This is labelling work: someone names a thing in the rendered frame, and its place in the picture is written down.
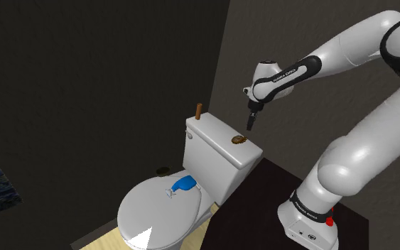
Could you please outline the white toilet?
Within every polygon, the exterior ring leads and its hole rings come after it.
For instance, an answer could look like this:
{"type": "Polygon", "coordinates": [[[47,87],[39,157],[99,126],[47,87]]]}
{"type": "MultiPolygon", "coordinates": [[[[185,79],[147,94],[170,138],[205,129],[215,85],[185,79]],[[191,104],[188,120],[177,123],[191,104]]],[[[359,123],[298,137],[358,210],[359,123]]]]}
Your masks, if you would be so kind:
{"type": "Polygon", "coordinates": [[[126,245],[133,250],[180,250],[183,240],[211,218],[211,207],[227,201],[262,154],[249,139],[233,144],[237,135],[243,136],[208,112],[199,120],[186,119],[183,170],[145,180],[121,201],[117,226],[126,245]],[[200,189],[177,190],[169,198],[165,190],[187,175],[200,189]]]}

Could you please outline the dark robot stand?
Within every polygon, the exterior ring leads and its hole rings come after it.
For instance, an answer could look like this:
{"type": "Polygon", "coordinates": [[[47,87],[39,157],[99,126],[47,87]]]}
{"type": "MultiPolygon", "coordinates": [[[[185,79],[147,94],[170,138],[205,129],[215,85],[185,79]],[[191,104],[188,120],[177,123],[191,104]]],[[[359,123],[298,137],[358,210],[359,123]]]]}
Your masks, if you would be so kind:
{"type": "Polygon", "coordinates": [[[200,250],[307,250],[285,235],[277,215],[301,183],[263,158],[211,217],[200,250]]]}

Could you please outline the blue spray bottle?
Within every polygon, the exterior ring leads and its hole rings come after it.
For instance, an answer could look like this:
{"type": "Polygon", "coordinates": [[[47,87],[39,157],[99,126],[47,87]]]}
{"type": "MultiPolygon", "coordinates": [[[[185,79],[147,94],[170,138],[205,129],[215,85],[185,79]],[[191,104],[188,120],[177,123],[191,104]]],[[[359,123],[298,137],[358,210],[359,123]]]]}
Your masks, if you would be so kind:
{"type": "Polygon", "coordinates": [[[191,175],[187,175],[187,176],[184,176],[184,177],[180,178],[179,180],[177,180],[171,186],[171,188],[166,189],[165,192],[169,198],[172,198],[172,196],[175,195],[175,192],[177,190],[188,191],[193,188],[200,189],[200,186],[198,185],[197,181],[191,175]]]}

